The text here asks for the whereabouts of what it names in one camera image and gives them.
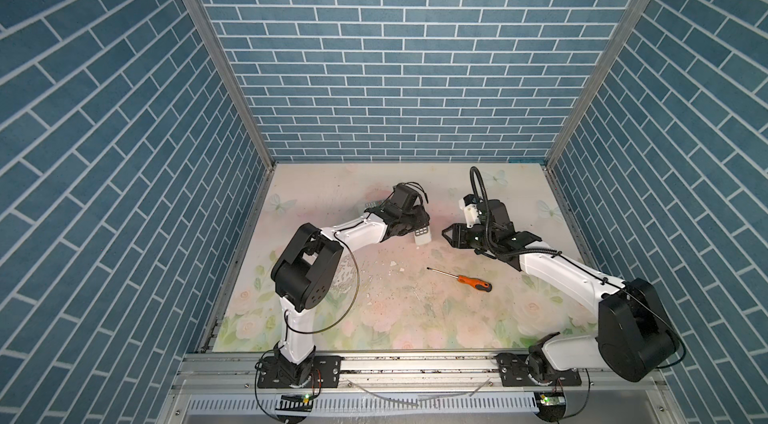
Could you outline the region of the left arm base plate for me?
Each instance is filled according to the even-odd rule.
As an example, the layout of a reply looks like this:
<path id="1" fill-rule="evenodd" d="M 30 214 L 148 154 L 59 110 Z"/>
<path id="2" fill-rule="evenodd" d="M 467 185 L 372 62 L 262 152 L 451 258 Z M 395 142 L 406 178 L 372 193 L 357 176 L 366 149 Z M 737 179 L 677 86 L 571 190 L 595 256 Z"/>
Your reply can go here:
<path id="1" fill-rule="evenodd" d="M 310 354 L 301 363 L 295 364 L 277 353 L 277 356 L 268 356 L 261 361 L 256 384 L 264 389 L 304 388 L 318 378 L 316 387 L 337 388 L 341 363 L 339 355 Z"/>

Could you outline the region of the orange handled screwdriver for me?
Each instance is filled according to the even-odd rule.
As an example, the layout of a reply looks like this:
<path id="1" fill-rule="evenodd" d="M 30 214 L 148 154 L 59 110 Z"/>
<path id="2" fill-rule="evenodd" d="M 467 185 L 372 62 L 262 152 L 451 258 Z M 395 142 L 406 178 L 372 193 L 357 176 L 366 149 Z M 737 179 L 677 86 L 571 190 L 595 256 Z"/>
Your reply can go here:
<path id="1" fill-rule="evenodd" d="M 476 289 L 478 291 L 491 292 L 492 288 L 493 288 L 493 286 L 492 286 L 492 284 L 490 282 L 482 280 L 482 279 L 479 279 L 479 278 L 476 278 L 476 277 L 470 277 L 470 276 L 466 276 L 466 275 L 463 275 L 463 274 L 452 274 L 452 273 L 449 273 L 449 272 L 446 272 L 446 271 L 442 271 L 442 270 L 438 270 L 438 269 L 435 269 L 435 268 L 432 268 L 432 267 L 428 267 L 428 270 L 436 272 L 436 273 L 439 273 L 441 275 L 445 275 L 445 276 L 451 277 L 454 280 L 456 280 L 457 282 L 459 282 L 461 284 L 464 284 L 464 285 L 467 285 L 467 286 L 470 286 L 473 289 Z"/>

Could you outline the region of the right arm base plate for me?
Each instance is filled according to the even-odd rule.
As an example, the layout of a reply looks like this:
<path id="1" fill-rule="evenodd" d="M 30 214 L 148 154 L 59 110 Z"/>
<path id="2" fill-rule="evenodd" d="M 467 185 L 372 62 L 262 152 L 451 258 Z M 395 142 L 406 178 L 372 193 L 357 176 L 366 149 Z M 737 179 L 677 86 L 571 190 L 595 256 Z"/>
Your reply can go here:
<path id="1" fill-rule="evenodd" d="M 555 386 L 577 387 L 582 385 L 578 371 L 558 371 L 538 355 L 502 352 L 494 356 L 504 387 Z"/>

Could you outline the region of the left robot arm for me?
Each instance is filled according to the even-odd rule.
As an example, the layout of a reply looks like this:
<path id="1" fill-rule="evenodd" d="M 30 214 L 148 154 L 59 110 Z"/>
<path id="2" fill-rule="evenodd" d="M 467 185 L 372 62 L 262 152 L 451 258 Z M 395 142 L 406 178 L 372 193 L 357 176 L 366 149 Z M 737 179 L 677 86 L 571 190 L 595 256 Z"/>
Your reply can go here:
<path id="1" fill-rule="evenodd" d="M 283 319 L 280 358 L 292 365 L 311 360 L 314 336 L 321 332 L 310 328 L 314 308 L 330 290 L 344 253 L 353 257 L 361 248 L 409 234 L 417 245 L 431 241 L 428 202 L 421 184 L 400 182 L 358 218 L 326 227 L 306 223 L 296 230 L 271 271 Z"/>

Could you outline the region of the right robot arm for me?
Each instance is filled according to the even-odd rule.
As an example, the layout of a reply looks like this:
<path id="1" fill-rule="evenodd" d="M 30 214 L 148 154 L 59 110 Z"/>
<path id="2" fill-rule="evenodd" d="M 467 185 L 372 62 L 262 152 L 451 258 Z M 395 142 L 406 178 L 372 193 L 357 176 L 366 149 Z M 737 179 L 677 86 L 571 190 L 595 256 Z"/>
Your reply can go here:
<path id="1" fill-rule="evenodd" d="M 684 343 L 649 282 L 604 274 L 546 247 L 539 236 L 516 230 L 498 199 L 468 194 L 460 199 L 459 208 L 464 220 L 442 232 L 451 247 L 470 249 L 545 281 L 597 320 L 590 334 L 554 332 L 530 346 L 526 365 L 531 380 L 547 385 L 560 372 L 607 368 L 626 381 L 638 382 L 651 371 L 674 364 L 675 355 L 685 355 Z"/>

